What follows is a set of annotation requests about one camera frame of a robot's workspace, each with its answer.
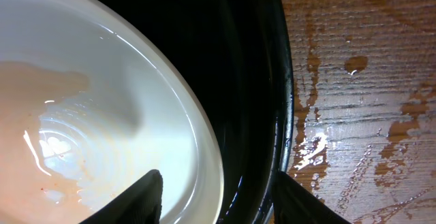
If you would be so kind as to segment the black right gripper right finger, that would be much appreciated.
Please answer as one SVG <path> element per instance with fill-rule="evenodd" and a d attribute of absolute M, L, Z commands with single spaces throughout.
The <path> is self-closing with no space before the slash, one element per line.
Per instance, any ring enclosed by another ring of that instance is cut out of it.
<path fill-rule="evenodd" d="M 275 224 L 350 224 L 285 172 L 272 184 Z"/>

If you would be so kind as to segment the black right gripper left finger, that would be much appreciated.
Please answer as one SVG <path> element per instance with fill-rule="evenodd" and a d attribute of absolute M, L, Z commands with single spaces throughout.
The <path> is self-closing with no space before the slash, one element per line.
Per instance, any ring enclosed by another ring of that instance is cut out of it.
<path fill-rule="evenodd" d="M 80 224 L 159 224 L 163 178 L 151 170 Z"/>

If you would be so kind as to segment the black round tray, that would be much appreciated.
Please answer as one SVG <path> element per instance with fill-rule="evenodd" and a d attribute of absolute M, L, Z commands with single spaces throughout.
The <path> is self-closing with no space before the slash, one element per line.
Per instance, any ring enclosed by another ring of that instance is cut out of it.
<path fill-rule="evenodd" d="M 265 223 L 289 159 L 292 67 L 281 0 L 98 0 L 170 60 L 202 104 L 224 172 L 218 223 Z"/>

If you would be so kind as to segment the cream white plate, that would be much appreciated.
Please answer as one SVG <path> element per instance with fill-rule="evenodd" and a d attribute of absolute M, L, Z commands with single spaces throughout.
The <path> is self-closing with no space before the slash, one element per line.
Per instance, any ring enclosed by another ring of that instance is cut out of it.
<path fill-rule="evenodd" d="M 171 62 L 97 0 L 1 0 L 1 222 L 80 223 L 151 170 L 159 223 L 217 221 L 217 139 Z"/>

